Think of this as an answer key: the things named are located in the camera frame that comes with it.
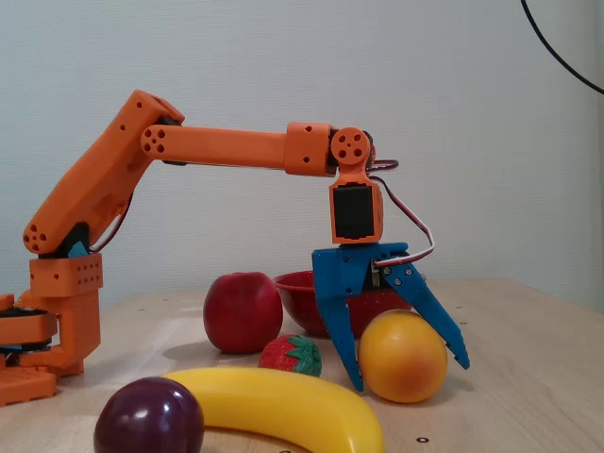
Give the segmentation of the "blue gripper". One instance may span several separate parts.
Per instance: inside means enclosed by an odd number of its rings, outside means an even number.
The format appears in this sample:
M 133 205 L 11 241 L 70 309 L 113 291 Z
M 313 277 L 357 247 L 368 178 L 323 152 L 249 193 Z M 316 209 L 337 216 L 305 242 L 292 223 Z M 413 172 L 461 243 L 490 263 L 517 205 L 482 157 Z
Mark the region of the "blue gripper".
M 440 335 L 455 361 L 463 369 L 470 367 L 461 330 L 415 267 L 400 264 L 382 272 L 375 266 L 379 260 L 408 256 L 407 250 L 406 243 L 363 243 L 318 249 L 311 254 L 317 309 L 358 392 L 363 391 L 364 384 L 346 298 L 341 296 L 377 290 L 398 294 Z

